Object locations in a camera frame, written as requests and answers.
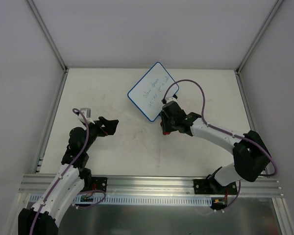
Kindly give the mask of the blue framed whiteboard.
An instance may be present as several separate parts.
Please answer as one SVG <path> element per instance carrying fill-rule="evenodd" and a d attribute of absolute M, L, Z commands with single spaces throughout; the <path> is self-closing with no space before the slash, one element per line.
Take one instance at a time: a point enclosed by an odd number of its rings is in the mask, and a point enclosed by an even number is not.
<path fill-rule="evenodd" d="M 179 90 L 173 77 L 160 63 L 155 63 L 127 93 L 129 100 L 151 122 L 162 110 L 163 97 L 171 97 Z"/>

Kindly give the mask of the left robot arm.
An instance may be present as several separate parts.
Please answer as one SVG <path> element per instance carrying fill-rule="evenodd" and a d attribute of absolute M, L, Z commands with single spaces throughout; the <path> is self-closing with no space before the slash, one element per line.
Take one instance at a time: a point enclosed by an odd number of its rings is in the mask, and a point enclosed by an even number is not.
<path fill-rule="evenodd" d="M 56 176 L 43 196 L 30 208 L 23 208 L 18 216 L 20 235 L 56 235 L 62 218 L 80 192 L 96 191 L 91 170 L 86 168 L 88 149 L 98 137 L 115 134 L 119 121 L 79 118 L 84 127 L 69 133 L 66 152 Z"/>

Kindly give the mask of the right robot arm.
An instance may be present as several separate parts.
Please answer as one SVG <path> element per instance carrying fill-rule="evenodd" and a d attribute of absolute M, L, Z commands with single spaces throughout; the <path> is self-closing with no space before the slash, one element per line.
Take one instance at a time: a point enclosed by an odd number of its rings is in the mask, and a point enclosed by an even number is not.
<path fill-rule="evenodd" d="M 163 105 L 160 117 L 164 135 L 177 131 L 209 141 L 232 154 L 233 163 L 219 167 L 199 185 L 205 193 L 222 193 L 229 184 L 240 180 L 254 182 L 270 163 L 270 154 L 255 131 L 239 134 L 213 127 L 202 115 L 185 113 L 174 100 Z"/>

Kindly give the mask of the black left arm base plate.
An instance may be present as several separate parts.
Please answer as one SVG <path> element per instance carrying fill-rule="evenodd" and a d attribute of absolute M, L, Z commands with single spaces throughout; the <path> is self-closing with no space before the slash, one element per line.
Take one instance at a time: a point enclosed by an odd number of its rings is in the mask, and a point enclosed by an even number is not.
<path fill-rule="evenodd" d="M 107 181 L 108 178 L 107 177 L 92 177 L 92 181 L 91 181 L 91 189 L 92 190 L 101 190 L 106 192 L 107 190 Z"/>

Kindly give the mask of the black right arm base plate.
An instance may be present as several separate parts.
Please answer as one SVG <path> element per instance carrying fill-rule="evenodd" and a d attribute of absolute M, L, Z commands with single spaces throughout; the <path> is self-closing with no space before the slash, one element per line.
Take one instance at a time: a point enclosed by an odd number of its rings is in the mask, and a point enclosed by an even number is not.
<path fill-rule="evenodd" d="M 200 195 L 236 195 L 238 192 L 235 182 L 221 186 L 216 180 L 193 179 L 194 193 Z"/>

